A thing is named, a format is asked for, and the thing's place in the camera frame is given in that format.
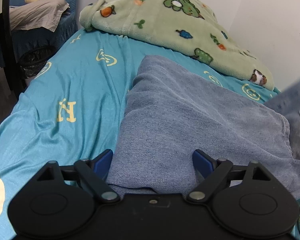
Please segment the light blue denim jeans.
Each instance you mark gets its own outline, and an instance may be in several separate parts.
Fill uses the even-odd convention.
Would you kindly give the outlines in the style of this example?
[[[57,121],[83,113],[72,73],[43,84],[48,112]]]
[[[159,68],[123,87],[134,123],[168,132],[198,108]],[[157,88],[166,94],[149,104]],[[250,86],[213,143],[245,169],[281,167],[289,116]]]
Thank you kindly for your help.
[[[192,162],[199,149],[235,165],[259,161],[300,198],[289,134],[288,120],[265,105],[146,56],[127,95],[107,182],[121,194],[187,194],[202,180]]]

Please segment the turquoise printed bed sheet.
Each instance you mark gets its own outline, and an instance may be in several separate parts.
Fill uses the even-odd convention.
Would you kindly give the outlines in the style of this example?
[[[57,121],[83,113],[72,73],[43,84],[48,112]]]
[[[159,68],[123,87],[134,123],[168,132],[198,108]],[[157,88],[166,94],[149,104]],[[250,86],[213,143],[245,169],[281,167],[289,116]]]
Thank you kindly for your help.
[[[278,99],[170,49],[98,30],[79,30],[46,63],[0,124],[0,239],[15,231],[11,199],[48,162],[72,165],[115,152],[127,95],[146,56],[162,56],[215,85],[267,107]]]

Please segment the black trash bin bag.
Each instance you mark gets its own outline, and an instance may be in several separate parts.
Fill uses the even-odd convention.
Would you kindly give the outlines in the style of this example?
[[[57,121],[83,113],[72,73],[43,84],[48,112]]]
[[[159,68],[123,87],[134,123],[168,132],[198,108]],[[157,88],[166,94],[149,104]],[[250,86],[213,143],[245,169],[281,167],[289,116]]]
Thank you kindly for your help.
[[[55,55],[56,51],[57,49],[51,45],[38,47],[22,55],[18,63],[23,69],[25,76],[31,78],[42,70],[47,61]]]

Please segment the black wooden chair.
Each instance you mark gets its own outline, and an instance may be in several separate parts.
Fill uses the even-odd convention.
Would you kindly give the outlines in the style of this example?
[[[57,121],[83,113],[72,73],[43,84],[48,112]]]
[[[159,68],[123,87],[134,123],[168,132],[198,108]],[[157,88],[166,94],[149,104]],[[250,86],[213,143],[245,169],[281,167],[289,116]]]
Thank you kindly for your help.
[[[0,0],[0,67],[10,91],[18,99],[27,88],[24,71],[17,63],[10,25],[10,0]]]

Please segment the blue covered sofa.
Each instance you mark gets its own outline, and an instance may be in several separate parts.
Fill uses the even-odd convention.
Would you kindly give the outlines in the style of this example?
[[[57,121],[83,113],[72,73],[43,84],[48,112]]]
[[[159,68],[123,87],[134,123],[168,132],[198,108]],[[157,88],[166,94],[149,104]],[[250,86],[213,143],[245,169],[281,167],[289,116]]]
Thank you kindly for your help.
[[[77,31],[77,0],[10,0],[9,19],[16,59],[44,46],[61,46]]]

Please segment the green cartoon fleece blanket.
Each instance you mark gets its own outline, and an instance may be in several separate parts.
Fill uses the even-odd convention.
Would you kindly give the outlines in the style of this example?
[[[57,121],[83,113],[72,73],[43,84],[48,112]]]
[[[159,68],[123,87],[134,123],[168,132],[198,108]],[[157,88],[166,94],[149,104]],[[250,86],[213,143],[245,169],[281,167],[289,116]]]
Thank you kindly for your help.
[[[273,90],[270,70],[240,47],[199,0],[97,0],[79,15],[81,26],[169,48],[218,72]]]

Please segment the grey cloth on sofa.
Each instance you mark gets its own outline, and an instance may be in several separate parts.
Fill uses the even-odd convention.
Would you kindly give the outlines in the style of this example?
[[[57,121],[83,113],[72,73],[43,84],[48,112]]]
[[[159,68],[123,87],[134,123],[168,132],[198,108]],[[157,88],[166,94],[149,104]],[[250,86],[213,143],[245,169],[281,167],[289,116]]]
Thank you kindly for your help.
[[[21,6],[10,6],[10,30],[45,28],[56,31],[62,15],[70,8],[66,0],[25,0]]]

